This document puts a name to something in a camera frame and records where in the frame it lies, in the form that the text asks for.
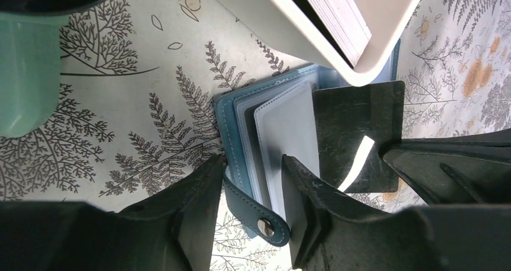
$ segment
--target teal plastic object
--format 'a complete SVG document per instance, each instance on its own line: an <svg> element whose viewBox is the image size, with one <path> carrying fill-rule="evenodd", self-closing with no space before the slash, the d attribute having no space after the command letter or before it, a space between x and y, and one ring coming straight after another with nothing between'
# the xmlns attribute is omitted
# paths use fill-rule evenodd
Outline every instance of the teal plastic object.
<svg viewBox="0 0 511 271"><path fill-rule="evenodd" d="M0 136L21 137L43 125L58 104L58 29L68 16L0 13Z"/></svg>

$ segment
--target wallet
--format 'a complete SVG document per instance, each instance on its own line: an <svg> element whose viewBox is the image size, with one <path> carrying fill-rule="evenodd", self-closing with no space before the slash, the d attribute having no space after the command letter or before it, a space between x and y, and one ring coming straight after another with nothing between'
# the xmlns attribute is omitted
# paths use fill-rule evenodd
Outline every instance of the wallet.
<svg viewBox="0 0 511 271"><path fill-rule="evenodd" d="M395 80L398 49L399 43L373 83ZM284 246L289 240L281 179L281 158L284 154L297 158L311 173L338 187L347 176L353 157L332 156L332 150L343 149L337 145L344 141L346 147L356 148L365 133L379 138L376 147L370 151L372 155L369 158L374 159L368 158L365 164L380 170L384 167L377 158L377 147L386 140L401 138L401 126L393 126L392 119L384 118L389 114L391 118L398 116L399 112L402 116L403 102L397 99L387 106L387 113L378 118L386 123L378 121L371 125L367 121L373 119L371 115L349 117L358 111L371 113L371 108L375 113L375 106L367 100L371 93L376 93L374 87L391 96L404 91L402 83L390 87L387 83L382 83L381 87L377 85L349 87L336 71L313 64L215 99L215 113L228 162L224 181L227 204L233 215L247 227L249 237L259 235L275 246ZM362 95L354 95L354 89ZM336 101L336 98L346 95L354 95L349 105L342 99ZM322 107L325 101L331 105ZM331 118L318 120L318 116ZM349 129L357 129L358 132L351 134L328 123L332 117L344 120ZM389 127L398 130L388 131ZM327 133L334 134L335 139ZM397 190L398 178L392 170L363 170L360 174L348 187L347 193Z"/></svg>

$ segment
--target blue wallet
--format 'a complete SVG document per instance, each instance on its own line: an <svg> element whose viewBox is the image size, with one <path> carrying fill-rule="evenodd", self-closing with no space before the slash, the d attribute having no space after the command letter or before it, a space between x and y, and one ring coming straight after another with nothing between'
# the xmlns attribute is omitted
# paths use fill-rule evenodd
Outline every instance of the blue wallet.
<svg viewBox="0 0 511 271"><path fill-rule="evenodd" d="M395 80L398 54L399 43L372 83ZM274 246L289 241L281 197L282 154L297 157L319 176L312 92L348 86L336 71L314 64L215 100L228 161L227 204L249 237L259 235Z"/></svg>

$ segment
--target white plastic container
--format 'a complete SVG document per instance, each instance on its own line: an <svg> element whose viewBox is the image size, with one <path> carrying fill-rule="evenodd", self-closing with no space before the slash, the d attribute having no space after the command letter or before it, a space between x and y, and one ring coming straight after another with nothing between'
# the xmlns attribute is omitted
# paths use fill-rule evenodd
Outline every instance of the white plastic container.
<svg viewBox="0 0 511 271"><path fill-rule="evenodd" d="M352 69L292 0L218 0L275 50L337 70L352 86L381 71L419 0L355 0L372 37Z"/></svg>

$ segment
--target floral tablecloth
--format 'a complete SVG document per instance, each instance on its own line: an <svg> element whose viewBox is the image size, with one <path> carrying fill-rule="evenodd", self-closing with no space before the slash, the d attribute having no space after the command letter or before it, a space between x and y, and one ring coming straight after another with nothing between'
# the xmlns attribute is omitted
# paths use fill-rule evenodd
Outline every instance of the floral tablecloth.
<svg viewBox="0 0 511 271"><path fill-rule="evenodd" d="M511 126L511 0L421 0L401 37L404 137ZM0 138L0 200L85 200L119 211L222 152L213 95L306 64L215 0L106 0L60 30L60 103ZM389 212L423 201L357 194ZM222 195L211 270L289 270L289 250L249 239Z"/></svg>

